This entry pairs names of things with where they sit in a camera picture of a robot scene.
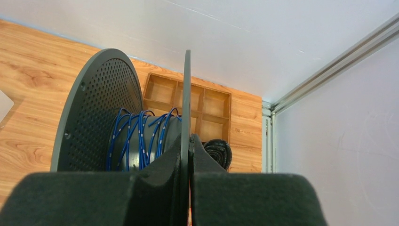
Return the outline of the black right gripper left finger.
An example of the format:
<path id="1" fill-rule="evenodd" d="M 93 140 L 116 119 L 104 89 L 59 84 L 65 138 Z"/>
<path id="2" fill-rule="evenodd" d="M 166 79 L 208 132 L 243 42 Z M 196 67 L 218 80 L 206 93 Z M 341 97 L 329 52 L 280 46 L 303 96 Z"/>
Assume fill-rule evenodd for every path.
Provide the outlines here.
<path id="1" fill-rule="evenodd" d="M 34 173 L 14 188 L 3 226 L 178 226 L 181 139 L 142 171 Z"/>

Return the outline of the dark grey filament spool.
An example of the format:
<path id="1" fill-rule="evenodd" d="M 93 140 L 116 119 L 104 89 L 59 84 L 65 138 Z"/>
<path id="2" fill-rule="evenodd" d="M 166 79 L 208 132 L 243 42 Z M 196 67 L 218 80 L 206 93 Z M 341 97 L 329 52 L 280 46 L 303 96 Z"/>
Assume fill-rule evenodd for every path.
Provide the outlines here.
<path id="1" fill-rule="evenodd" d="M 191 54 L 184 61 L 182 115 L 144 110 L 136 70 L 127 55 L 103 49 L 83 66 L 66 100 L 55 138 L 51 173 L 142 171 L 181 139 L 180 226 L 188 223 Z"/>

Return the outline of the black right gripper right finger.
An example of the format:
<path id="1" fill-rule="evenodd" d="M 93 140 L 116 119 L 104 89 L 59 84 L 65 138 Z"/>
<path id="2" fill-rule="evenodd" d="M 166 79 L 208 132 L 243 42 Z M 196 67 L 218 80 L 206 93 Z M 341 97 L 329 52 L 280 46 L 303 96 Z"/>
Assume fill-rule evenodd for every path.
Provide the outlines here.
<path id="1" fill-rule="evenodd" d="M 297 174 L 229 173 L 192 134 L 191 209 L 195 226 L 325 226 L 316 191 Z"/>

